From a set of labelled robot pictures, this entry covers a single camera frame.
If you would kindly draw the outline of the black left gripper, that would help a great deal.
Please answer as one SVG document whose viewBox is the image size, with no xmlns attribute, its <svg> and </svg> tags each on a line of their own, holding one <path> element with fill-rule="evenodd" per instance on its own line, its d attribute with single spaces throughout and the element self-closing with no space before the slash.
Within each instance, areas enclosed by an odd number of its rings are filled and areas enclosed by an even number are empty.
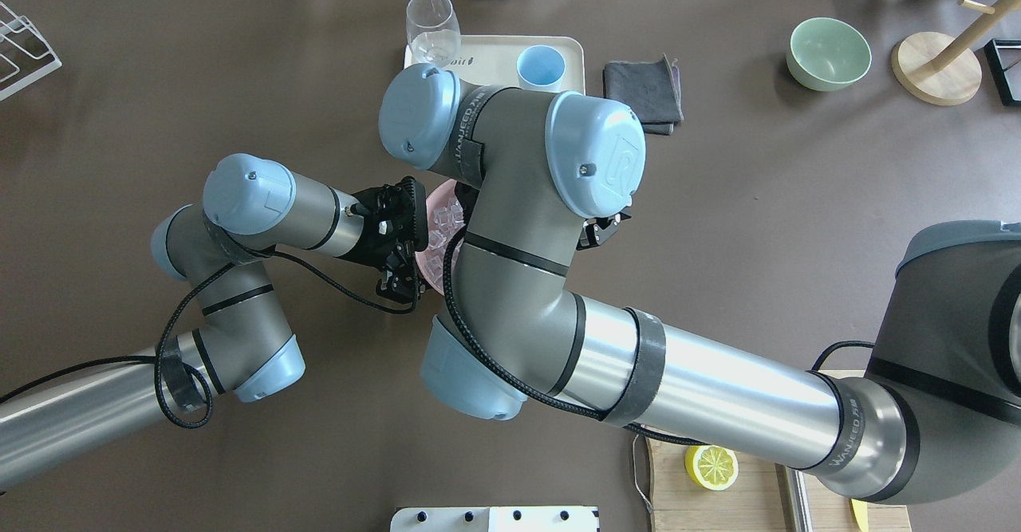
<svg viewBox="0 0 1021 532">
<path fill-rule="evenodd" d="M 426 191 L 416 177 L 370 187 L 349 196 L 338 193 L 339 226 L 355 224 L 353 247 L 339 259 L 380 270 L 376 295 L 402 305 L 422 295 L 414 253 L 429 244 Z"/>
</svg>

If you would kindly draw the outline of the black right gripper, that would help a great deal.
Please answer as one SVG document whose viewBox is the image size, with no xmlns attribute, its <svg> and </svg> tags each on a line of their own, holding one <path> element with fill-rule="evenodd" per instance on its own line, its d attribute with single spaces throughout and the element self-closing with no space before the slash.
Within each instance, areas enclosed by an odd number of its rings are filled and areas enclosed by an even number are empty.
<svg viewBox="0 0 1021 532">
<path fill-rule="evenodd" d="M 619 230 L 620 224 L 632 217 L 631 207 L 624 207 L 615 215 L 585 220 L 576 244 L 576 250 L 590 250 L 605 245 Z"/>
</svg>

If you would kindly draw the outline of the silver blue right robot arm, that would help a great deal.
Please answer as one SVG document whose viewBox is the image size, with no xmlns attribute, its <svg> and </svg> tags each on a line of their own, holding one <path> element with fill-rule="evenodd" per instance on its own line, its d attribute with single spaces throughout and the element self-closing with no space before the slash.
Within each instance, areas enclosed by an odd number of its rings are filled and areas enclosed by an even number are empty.
<svg viewBox="0 0 1021 532">
<path fill-rule="evenodd" d="M 389 154 L 478 191 L 420 375 L 456 412 L 531 397 L 784 464 L 864 502 L 961 495 L 1019 456 L 1019 226 L 919 231 L 861 378 L 758 357 L 569 292 L 584 220 L 630 205 L 645 136 L 582 93 L 464 85 L 419 64 L 385 93 Z"/>
</svg>

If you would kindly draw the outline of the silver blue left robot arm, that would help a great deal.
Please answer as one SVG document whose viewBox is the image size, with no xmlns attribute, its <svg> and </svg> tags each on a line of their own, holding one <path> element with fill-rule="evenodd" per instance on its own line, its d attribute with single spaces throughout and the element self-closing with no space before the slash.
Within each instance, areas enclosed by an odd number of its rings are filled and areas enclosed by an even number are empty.
<svg viewBox="0 0 1021 532">
<path fill-rule="evenodd" d="M 2 489 L 165 420 L 197 429 L 215 397 L 253 402 L 302 378 L 304 365 L 265 268 L 303 267 L 369 308 L 412 313 L 427 247 L 415 177 L 354 194 L 238 153 L 207 177 L 202 202 L 151 237 L 165 274 L 188 282 L 156 346 L 69 366 L 2 398 Z"/>
</svg>

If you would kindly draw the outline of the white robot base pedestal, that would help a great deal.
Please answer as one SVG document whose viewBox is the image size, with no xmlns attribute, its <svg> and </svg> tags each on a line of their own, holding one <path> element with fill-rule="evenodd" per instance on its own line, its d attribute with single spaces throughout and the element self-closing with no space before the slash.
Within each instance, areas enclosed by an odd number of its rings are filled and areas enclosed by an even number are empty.
<svg viewBox="0 0 1021 532">
<path fill-rule="evenodd" d="M 596 506 L 405 507 L 390 531 L 599 531 Z"/>
</svg>

